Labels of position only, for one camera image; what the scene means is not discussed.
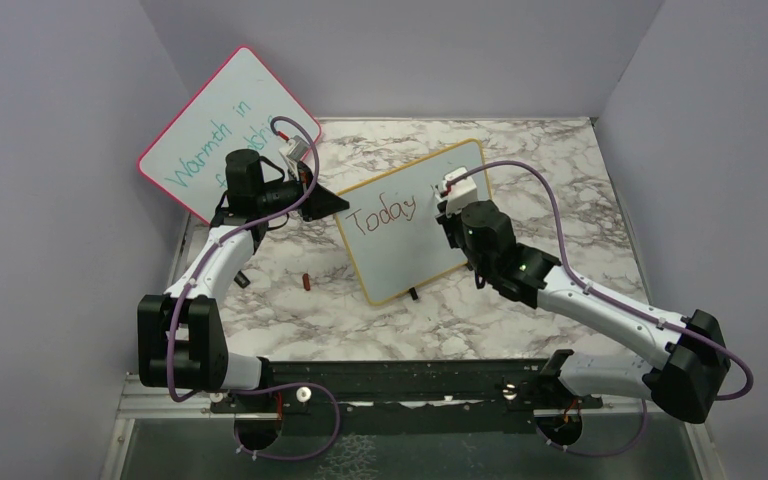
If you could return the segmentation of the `yellow framed whiteboard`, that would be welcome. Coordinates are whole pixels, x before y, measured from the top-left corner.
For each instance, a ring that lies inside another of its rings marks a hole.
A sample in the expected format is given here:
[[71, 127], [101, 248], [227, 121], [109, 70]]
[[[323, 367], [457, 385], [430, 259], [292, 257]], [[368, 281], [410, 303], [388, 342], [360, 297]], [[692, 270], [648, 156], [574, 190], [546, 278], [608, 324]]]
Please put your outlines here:
[[467, 139], [347, 188], [336, 222], [367, 301], [380, 305], [466, 264], [436, 222], [436, 190], [453, 171], [485, 163]]

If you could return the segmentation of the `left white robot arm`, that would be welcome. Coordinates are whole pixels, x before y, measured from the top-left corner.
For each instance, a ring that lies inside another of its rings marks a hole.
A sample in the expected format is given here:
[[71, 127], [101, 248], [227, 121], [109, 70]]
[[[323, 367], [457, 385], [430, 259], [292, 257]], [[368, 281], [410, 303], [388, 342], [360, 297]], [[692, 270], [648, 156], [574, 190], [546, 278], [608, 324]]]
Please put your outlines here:
[[236, 390], [258, 411], [273, 401], [263, 359], [229, 352], [220, 304], [258, 251], [271, 220], [298, 212], [305, 222], [345, 211], [348, 201], [320, 185], [303, 162], [288, 160], [289, 176], [267, 181], [269, 161], [251, 149], [226, 157], [227, 188], [210, 222], [208, 239], [183, 276], [137, 307], [138, 374], [146, 387], [171, 392]]

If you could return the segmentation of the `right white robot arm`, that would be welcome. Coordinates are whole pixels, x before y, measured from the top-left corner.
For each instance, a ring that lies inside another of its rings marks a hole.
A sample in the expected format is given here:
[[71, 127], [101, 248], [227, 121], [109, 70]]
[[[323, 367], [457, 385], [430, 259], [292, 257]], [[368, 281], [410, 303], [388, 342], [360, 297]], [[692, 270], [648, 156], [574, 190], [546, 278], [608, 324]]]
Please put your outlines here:
[[537, 380], [539, 398], [560, 407], [574, 396], [608, 394], [653, 401], [681, 421], [703, 423], [731, 362], [719, 321], [696, 310], [691, 316], [659, 310], [567, 273], [561, 261], [515, 238], [510, 217], [491, 200], [447, 214], [437, 205], [436, 222], [453, 249], [461, 250], [477, 288], [577, 321], [622, 344], [632, 356], [555, 354], [551, 370]]

